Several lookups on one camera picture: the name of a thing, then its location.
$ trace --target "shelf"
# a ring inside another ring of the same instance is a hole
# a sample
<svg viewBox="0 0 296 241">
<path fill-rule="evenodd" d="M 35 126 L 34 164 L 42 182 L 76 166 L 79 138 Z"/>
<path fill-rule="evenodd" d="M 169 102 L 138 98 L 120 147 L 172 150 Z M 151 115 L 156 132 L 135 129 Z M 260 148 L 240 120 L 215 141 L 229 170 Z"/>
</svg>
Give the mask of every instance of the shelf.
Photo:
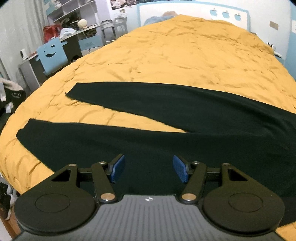
<svg viewBox="0 0 296 241">
<path fill-rule="evenodd" d="M 92 1 L 90 1 L 90 2 L 88 2 L 88 3 L 86 3 L 86 4 L 84 4 L 84 5 L 82 5 L 82 6 L 80 6 L 80 7 L 77 7 L 77 8 L 75 8 L 75 9 L 71 10 L 70 12 L 68 12 L 68 13 L 66 13 L 65 15 L 59 17 L 58 19 L 56 19 L 56 20 L 53 21 L 53 22 L 55 23 L 55 22 L 59 21 L 60 19 L 62 19 L 62 18 L 64 18 L 65 16 L 67 16 L 68 14 L 70 14 L 70 13 L 72 13 L 72 12 L 75 12 L 75 11 L 77 11 L 78 9 L 80 9 L 80 8 L 82 8 L 82 7 L 84 7 L 84 6 L 88 5 L 88 4 L 90 4 L 90 3 L 92 3 L 92 2 L 95 2 L 95 0 L 92 0 Z"/>
<path fill-rule="evenodd" d="M 59 8 L 56 8 L 55 10 L 53 10 L 48 16 L 52 15 L 53 13 L 55 13 L 57 10 L 61 9 L 62 7 L 65 6 L 66 4 L 68 4 L 69 2 L 72 2 L 73 0 L 69 0 L 67 2 L 65 2 L 62 6 L 60 6 Z"/>
</svg>

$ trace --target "bed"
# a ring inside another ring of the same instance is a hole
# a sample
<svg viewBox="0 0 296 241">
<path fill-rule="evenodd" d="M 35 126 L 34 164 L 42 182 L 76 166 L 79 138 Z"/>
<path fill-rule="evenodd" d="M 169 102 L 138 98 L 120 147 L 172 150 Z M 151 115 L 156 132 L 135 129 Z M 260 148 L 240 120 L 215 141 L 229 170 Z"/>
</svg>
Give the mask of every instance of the bed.
<svg viewBox="0 0 296 241">
<path fill-rule="evenodd" d="M 240 95 L 296 113 L 296 82 L 272 48 L 248 31 L 248 11 L 194 3 L 189 11 L 181 3 L 166 4 L 171 4 L 167 11 L 179 15 L 137 28 L 78 59 L 48 79 L 9 118 L 0 136 L 0 172 L 20 194 L 53 174 L 16 138 L 30 118 L 184 132 L 147 117 L 69 99 L 65 93 L 76 83 L 185 85 Z M 149 14 L 146 10 L 151 6 L 138 5 L 141 26 L 147 18 L 165 12 Z"/>
</svg>

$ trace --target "headboard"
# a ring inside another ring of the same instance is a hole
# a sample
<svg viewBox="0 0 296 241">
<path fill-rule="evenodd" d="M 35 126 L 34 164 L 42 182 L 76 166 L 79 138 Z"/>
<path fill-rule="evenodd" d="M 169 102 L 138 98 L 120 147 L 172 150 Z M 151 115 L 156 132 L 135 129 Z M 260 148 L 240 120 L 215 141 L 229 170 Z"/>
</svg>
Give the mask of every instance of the headboard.
<svg viewBox="0 0 296 241">
<path fill-rule="evenodd" d="M 177 14 L 204 18 L 206 20 L 224 20 L 250 31 L 249 11 L 208 2 L 199 1 L 157 1 L 137 4 L 139 26 L 153 16 L 160 17 L 167 11 Z"/>
</svg>

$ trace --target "desk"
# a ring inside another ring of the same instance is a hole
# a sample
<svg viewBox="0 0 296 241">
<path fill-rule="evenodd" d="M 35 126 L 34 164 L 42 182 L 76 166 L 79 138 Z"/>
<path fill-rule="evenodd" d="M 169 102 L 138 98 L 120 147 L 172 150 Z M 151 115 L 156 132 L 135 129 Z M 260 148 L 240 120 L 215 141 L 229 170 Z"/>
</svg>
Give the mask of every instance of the desk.
<svg viewBox="0 0 296 241">
<path fill-rule="evenodd" d="M 82 38 L 79 36 L 81 36 L 81 34 L 83 34 L 85 31 L 98 27 L 100 27 L 100 25 L 96 24 L 86 29 L 77 31 L 72 35 L 66 36 L 63 39 L 60 39 L 61 42 L 65 40 L 67 41 L 67 44 L 65 44 L 63 48 L 69 63 L 71 63 L 71 60 L 74 56 L 82 57 L 81 49 L 78 42 Z M 43 73 L 44 68 L 41 61 L 36 61 L 37 56 L 38 54 L 34 54 L 19 65 L 19 69 L 23 74 L 24 79 L 27 82 L 31 92 L 34 92 L 36 89 L 38 89 L 48 79 L 48 77 Z"/>
</svg>

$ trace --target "white curtain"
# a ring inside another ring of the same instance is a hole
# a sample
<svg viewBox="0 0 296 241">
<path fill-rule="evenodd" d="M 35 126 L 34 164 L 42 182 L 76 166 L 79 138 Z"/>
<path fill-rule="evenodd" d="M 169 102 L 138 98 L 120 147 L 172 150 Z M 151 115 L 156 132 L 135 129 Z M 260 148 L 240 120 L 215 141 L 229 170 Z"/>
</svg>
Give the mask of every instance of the white curtain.
<svg viewBox="0 0 296 241">
<path fill-rule="evenodd" d="M 44 0 L 8 0 L 0 8 L 0 58 L 10 80 L 23 88 L 25 82 L 18 69 L 20 51 L 34 53 L 44 43 L 46 25 Z"/>
</svg>

